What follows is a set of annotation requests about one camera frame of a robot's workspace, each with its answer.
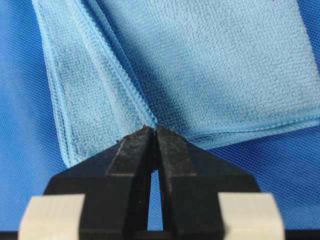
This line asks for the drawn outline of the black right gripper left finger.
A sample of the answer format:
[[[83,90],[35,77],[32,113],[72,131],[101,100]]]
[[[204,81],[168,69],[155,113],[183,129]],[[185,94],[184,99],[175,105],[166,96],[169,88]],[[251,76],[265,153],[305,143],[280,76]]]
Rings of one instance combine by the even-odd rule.
[[[44,194],[84,194],[81,240],[130,240],[148,226],[153,146],[145,126],[52,177]]]

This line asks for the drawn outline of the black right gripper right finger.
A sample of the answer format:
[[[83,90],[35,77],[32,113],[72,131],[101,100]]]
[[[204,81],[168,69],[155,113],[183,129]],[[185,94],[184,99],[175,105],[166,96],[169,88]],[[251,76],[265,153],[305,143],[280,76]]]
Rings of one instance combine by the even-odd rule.
[[[175,240],[222,240],[218,194],[259,193],[255,178],[162,126],[156,141],[165,230]]]

